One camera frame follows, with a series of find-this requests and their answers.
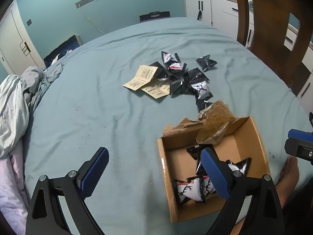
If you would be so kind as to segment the white cabinet with drawers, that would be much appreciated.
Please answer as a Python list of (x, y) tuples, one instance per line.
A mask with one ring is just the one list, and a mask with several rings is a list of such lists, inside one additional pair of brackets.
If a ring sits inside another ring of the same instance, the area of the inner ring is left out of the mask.
[[(186, 16), (220, 29), (236, 39), (238, 33), (238, 5), (231, 0), (185, 0)], [(296, 71), (292, 92), (306, 114), (312, 113), (312, 43)]]

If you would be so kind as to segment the teal bed sheet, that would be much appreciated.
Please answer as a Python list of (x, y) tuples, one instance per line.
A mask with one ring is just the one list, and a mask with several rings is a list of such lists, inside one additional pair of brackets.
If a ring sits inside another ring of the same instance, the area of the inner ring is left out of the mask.
[(177, 53), (189, 69), (209, 55), (213, 101), (238, 117), (252, 116), (264, 143), (271, 176), (278, 180), (291, 129), (312, 130), (299, 100), (261, 60), (221, 30), (192, 18), (169, 18), (126, 27), (65, 56), (63, 71), (47, 90), (24, 136), (24, 175), (31, 197), (41, 175), (62, 177), (91, 159), (110, 154), (93, 195), (86, 200), (105, 234), (205, 234), (210, 214), (172, 223), (157, 139), (168, 125), (195, 120), (195, 98), (151, 98), (124, 87), (139, 66)]

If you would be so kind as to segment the white deer snack top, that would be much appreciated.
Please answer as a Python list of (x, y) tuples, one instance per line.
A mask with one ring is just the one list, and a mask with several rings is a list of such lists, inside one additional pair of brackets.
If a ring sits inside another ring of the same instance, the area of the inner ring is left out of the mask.
[(170, 54), (164, 51), (161, 51), (162, 61), (164, 65), (171, 65), (172, 63), (180, 63), (180, 59), (177, 53)]

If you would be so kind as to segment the metal wall bracket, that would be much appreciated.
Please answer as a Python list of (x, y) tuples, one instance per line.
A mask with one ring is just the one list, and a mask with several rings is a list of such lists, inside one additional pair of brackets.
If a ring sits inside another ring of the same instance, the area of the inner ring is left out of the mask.
[(80, 0), (80, 1), (75, 3), (75, 6), (76, 6), (77, 9), (79, 9), (80, 7), (82, 7), (82, 6), (84, 6), (84, 5), (88, 4), (88, 3), (91, 3), (93, 1), (96, 1), (96, 0)]

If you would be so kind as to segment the kraft paper packet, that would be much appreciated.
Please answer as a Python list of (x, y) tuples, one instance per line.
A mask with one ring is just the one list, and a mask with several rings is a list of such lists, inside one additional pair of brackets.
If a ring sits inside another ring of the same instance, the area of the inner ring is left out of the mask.
[(141, 90), (154, 99), (159, 99), (170, 94), (170, 80), (159, 81), (153, 79), (151, 82), (141, 87)]
[(135, 74), (133, 79), (125, 83), (123, 87), (128, 88), (132, 91), (137, 91), (141, 87), (150, 83), (156, 71), (157, 71), (157, 67), (155, 66), (141, 65), (138, 68), (137, 73)]

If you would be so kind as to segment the black red snack packet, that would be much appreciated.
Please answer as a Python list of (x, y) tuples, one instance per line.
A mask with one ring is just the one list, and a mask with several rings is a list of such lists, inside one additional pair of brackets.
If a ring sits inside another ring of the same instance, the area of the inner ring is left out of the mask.
[(168, 71), (170, 71), (173, 74), (183, 73), (186, 69), (187, 64), (186, 63), (172, 63), (168, 67)]

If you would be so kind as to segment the crumpled grey blanket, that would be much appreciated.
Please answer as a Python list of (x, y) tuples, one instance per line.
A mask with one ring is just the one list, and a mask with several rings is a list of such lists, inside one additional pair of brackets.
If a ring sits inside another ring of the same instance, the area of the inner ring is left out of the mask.
[(60, 76), (63, 64), (48, 69), (30, 66), (22, 75), (10, 74), (1, 83), (1, 157), (25, 134), (30, 116)]

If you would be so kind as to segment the person's bare foot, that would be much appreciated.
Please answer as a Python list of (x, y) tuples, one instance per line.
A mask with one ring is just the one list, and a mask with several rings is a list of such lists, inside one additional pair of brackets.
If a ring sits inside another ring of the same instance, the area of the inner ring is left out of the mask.
[(280, 174), (280, 180), (275, 188), (280, 200), (281, 208), (288, 201), (288, 198), (299, 181), (298, 160), (295, 156), (289, 156)]

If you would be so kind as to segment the brown wooden chair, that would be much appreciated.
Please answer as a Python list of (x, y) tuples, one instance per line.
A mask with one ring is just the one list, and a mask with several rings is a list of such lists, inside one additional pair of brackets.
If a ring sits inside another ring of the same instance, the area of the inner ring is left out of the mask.
[[(237, 3), (237, 41), (245, 45), (249, 28), (249, 3), (248, 0), (237, 0)], [(290, 14), (300, 22), (292, 50), (284, 45)], [(253, 15), (254, 39), (249, 50), (291, 87), (311, 40), (312, 12), (298, 0), (253, 0)]]

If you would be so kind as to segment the open cardboard box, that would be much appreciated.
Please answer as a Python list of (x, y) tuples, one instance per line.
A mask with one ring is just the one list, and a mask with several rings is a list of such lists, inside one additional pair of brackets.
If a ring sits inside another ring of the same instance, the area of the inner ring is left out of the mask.
[(162, 137), (157, 140), (172, 223), (199, 218), (222, 209), (231, 193), (232, 172), (227, 168), (227, 160), (237, 163), (251, 158), (249, 177), (261, 178), (270, 174), (266, 151), (254, 118), (238, 118), (227, 127), (222, 140), (202, 154), (205, 170), (213, 184), (220, 183), (221, 188), (215, 194), (209, 194), (205, 203), (190, 200), (179, 206), (173, 180), (187, 180), (195, 175), (197, 162), (187, 153), (187, 148), (197, 145), (196, 136), (202, 128), (200, 121), (185, 118), (177, 126), (167, 125)]

